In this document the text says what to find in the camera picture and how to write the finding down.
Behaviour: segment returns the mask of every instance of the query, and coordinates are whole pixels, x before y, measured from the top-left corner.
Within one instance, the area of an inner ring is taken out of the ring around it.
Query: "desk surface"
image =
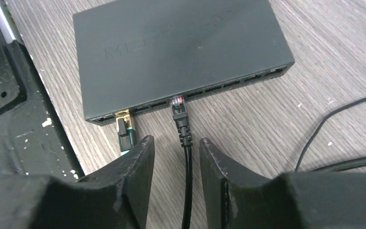
[[[90,173],[117,158],[115,125],[83,120],[72,14],[106,0],[8,0],[78,159]],[[206,228],[198,141],[208,137],[266,177],[294,168],[329,111],[366,96],[366,0],[270,1],[296,64],[279,79],[189,102],[194,138],[192,228]],[[137,117],[155,137],[147,228],[179,228],[184,155],[169,110]],[[366,155],[366,104],[333,117],[310,146],[303,170]]]

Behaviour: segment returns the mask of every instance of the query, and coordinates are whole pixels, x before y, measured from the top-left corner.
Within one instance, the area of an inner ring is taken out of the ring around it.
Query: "black plastic mount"
[[[0,229],[144,229],[154,163],[154,140],[82,177],[0,177]]]
[[[208,229],[366,228],[366,173],[267,179],[200,142]]]
[[[17,40],[6,43],[1,29],[0,174],[84,176],[30,55]]]

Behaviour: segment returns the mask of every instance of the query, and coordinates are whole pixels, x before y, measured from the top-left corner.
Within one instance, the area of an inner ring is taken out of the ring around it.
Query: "black cable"
[[[357,101],[354,101],[352,103],[349,103],[347,105],[344,105],[332,112],[330,112],[326,117],[323,118],[323,120],[321,121],[321,123],[318,125],[318,128],[315,130],[315,132],[312,134],[311,138],[308,140],[308,142],[306,143],[306,145],[304,146],[302,152],[301,152],[301,155],[299,156],[299,159],[298,159],[298,162],[295,166],[295,172],[298,172],[299,170],[299,167],[301,165],[301,162],[302,162],[302,159],[304,158],[304,155],[307,151],[307,149],[309,148],[309,146],[311,145],[311,143],[313,142],[313,140],[315,139],[315,137],[318,135],[319,131],[321,130],[322,126],[325,124],[325,122],[331,118],[332,116],[334,116],[335,114],[341,112],[341,111],[344,111],[344,110],[347,110],[353,106],[356,106],[356,105],[359,105],[359,104],[362,104],[362,103],[365,103],[366,102],[366,98],[362,98],[362,99],[359,99]],[[358,167],[363,167],[364,166],[364,163],[360,163],[360,161],[365,161],[366,157],[363,157],[363,158],[358,158],[358,159],[355,159],[355,161],[353,163],[356,163],[359,164]]]
[[[192,217],[192,197],[193,197],[193,162],[192,162],[192,133],[189,125],[189,115],[186,112],[186,106],[182,96],[173,98],[170,101],[173,120],[176,123],[179,132],[180,143],[184,148],[184,157],[186,160],[186,190],[184,198],[184,209],[182,219],[182,229],[190,228],[190,219]]]
[[[193,162],[192,147],[184,147],[184,157],[186,159],[186,191],[184,197],[184,211],[182,220],[182,229],[190,228],[192,216],[192,198],[193,198]]]
[[[321,168],[314,169],[313,171],[319,172],[341,172],[354,168],[366,167],[366,156],[356,159],[351,159],[347,161],[342,161],[332,165],[324,166]]]

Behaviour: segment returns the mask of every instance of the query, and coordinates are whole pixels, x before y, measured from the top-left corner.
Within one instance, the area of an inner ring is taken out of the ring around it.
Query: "gray wood grain surface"
[[[72,14],[106,0],[8,0],[78,159],[90,173],[117,158],[115,125],[83,120]],[[270,0],[296,64],[284,76],[188,103],[194,138],[192,228],[206,228],[198,141],[208,137],[266,177],[294,168],[328,112],[366,96],[366,0]],[[147,228],[179,228],[184,155],[169,110],[137,117],[155,137]],[[327,122],[302,170],[366,155],[366,104]]]

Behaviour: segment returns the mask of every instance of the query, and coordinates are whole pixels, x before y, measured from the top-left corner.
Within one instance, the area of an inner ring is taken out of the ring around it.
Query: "dust speck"
[[[41,125],[43,127],[46,127],[46,126],[51,125],[51,124],[52,124],[51,118],[47,118],[47,120],[44,123],[42,123]]]

